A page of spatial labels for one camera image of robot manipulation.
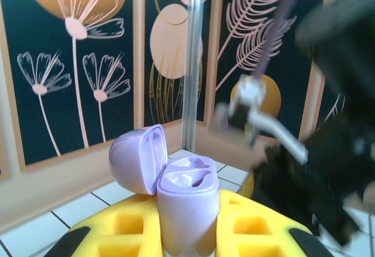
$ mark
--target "purple cable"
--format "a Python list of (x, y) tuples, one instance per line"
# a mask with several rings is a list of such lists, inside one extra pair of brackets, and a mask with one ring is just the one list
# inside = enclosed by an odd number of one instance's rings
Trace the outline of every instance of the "purple cable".
[(269, 63), (269, 55), (272, 47), (274, 46), (276, 37), (278, 35), (279, 29), (284, 20), (290, 15), (292, 9), (298, 0), (282, 0), (280, 6), (276, 10), (274, 16), (274, 24), (268, 34), (267, 41), (264, 44), (264, 49), (262, 55), (259, 59), (259, 63), (253, 71), (253, 78), (260, 79), (261, 76), (265, 73), (265, 70)]

